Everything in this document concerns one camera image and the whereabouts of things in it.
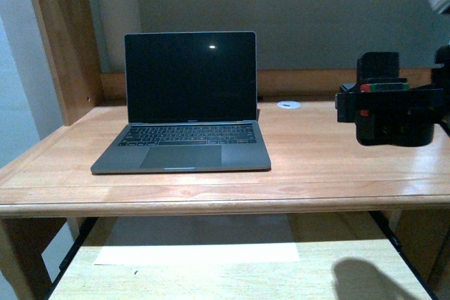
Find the gray wall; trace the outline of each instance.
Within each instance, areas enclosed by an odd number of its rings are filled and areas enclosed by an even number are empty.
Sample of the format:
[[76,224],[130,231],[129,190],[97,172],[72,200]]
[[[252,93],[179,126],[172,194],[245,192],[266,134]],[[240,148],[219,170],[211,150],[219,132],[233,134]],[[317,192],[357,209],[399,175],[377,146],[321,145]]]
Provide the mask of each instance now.
[[0,0],[0,167],[63,124],[31,0]]
[[[450,16],[433,13],[427,0],[138,1],[144,32],[256,31],[260,69],[355,68],[367,51],[398,51],[402,67],[428,67],[450,40]],[[122,44],[124,9],[115,7],[107,41]]]

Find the white paper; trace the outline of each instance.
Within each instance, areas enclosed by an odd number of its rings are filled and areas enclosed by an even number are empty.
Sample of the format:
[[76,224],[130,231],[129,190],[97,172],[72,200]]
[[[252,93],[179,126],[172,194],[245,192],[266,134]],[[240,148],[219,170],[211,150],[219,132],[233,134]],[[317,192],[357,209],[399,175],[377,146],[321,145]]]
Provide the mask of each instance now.
[[286,215],[120,218],[96,265],[299,261]]
[[268,263],[298,261],[294,243],[109,246],[96,265],[153,266],[195,263]]

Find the wooden panel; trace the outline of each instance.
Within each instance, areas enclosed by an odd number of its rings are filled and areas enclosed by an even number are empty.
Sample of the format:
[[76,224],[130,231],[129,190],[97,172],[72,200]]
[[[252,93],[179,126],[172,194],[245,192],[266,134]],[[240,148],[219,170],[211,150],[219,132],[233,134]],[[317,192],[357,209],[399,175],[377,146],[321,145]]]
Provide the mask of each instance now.
[[65,125],[103,100],[88,0],[32,0]]
[[239,214],[448,207],[450,140],[363,147],[333,102],[296,110],[259,103],[271,171],[94,176],[91,165],[127,124],[97,107],[0,169],[2,216]]
[[[400,76],[406,77],[411,87],[430,83],[429,68],[405,68]],[[101,75],[106,100],[126,98],[125,78],[122,73]],[[270,97],[325,96],[333,97],[339,86],[356,81],[356,70],[260,70],[258,95]]]
[[65,219],[0,219],[0,270],[19,300],[43,299],[51,280],[41,253]]
[[401,212],[395,234],[402,244],[405,255],[425,280],[429,280],[432,274],[449,229],[448,209]]
[[102,266],[115,219],[100,218],[50,299],[430,299],[367,213],[293,219],[298,261]]

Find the laptop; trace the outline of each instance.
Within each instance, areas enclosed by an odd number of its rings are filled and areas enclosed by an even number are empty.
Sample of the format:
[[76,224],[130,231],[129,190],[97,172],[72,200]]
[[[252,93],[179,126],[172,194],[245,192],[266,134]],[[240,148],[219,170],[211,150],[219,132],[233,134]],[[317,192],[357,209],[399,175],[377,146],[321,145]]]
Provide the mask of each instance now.
[[128,34],[128,125],[93,174],[269,170],[257,122],[256,34]]

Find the white wall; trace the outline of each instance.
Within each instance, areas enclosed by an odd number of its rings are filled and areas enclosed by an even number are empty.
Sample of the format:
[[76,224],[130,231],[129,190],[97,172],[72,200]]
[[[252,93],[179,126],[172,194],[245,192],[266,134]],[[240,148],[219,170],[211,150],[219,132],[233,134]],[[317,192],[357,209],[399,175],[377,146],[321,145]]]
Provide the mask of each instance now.
[[[450,15],[432,12],[427,0],[138,0],[138,5],[131,14],[120,0],[100,0],[101,8],[112,9],[105,40],[115,60],[124,58],[123,35],[135,30],[127,25],[137,13],[144,32],[254,30],[259,69],[355,68],[367,51],[398,51],[402,67],[429,67],[435,51],[450,40]],[[123,71],[119,66],[113,62],[115,71]]]

